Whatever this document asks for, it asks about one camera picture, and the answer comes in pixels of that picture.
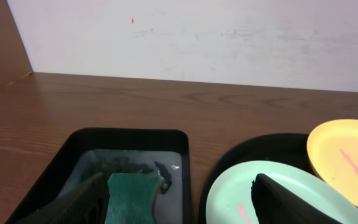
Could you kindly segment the yellow plate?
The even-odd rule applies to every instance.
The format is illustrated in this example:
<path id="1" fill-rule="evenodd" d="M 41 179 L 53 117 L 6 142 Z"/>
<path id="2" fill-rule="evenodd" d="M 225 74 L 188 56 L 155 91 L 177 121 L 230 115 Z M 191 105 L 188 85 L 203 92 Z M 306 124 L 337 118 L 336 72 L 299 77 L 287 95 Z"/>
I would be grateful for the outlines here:
<path id="1" fill-rule="evenodd" d="M 318 125 L 306 148 L 315 174 L 358 208 L 358 119 Z"/>

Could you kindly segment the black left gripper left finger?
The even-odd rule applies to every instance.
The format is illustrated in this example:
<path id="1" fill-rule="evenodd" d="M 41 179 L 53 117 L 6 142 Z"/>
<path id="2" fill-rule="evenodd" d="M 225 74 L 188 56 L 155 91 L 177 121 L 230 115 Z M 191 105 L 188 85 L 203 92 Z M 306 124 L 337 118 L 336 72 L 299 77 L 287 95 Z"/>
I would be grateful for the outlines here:
<path id="1" fill-rule="evenodd" d="M 108 202 L 108 181 L 98 172 L 15 224 L 104 224 Z"/>

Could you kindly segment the mint green plate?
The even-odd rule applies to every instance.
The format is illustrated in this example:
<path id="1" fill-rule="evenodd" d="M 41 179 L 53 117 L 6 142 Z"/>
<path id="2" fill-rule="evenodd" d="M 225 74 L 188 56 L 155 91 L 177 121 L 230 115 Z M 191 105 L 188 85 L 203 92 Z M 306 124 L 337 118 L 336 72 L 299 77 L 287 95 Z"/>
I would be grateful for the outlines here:
<path id="1" fill-rule="evenodd" d="M 252 182 L 265 174 L 314 208 L 340 223 L 358 223 L 358 209 L 321 179 L 272 161 L 243 162 L 214 181 L 206 200 L 207 223 L 258 223 L 251 200 Z"/>

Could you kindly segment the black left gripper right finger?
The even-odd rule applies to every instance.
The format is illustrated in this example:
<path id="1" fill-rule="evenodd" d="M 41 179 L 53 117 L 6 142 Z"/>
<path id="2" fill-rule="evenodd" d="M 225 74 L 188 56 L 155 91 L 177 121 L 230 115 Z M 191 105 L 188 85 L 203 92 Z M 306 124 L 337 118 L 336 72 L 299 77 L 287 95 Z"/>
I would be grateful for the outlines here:
<path id="1" fill-rule="evenodd" d="M 260 224 L 339 224 L 265 174 L 257 174 L 251 200 Z"/>

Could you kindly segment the green yellow sponge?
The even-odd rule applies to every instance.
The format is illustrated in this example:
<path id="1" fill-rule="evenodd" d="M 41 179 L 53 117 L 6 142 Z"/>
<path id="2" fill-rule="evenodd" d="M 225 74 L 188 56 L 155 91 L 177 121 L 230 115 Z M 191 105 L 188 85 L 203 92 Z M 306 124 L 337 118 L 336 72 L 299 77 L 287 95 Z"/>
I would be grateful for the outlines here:
<path id="1" fill-rule="evenodd" d="M 155 224 L 154 202 L 160 185 L 161 180 L 154 176 L 112 174 L 105 224 Z"/>

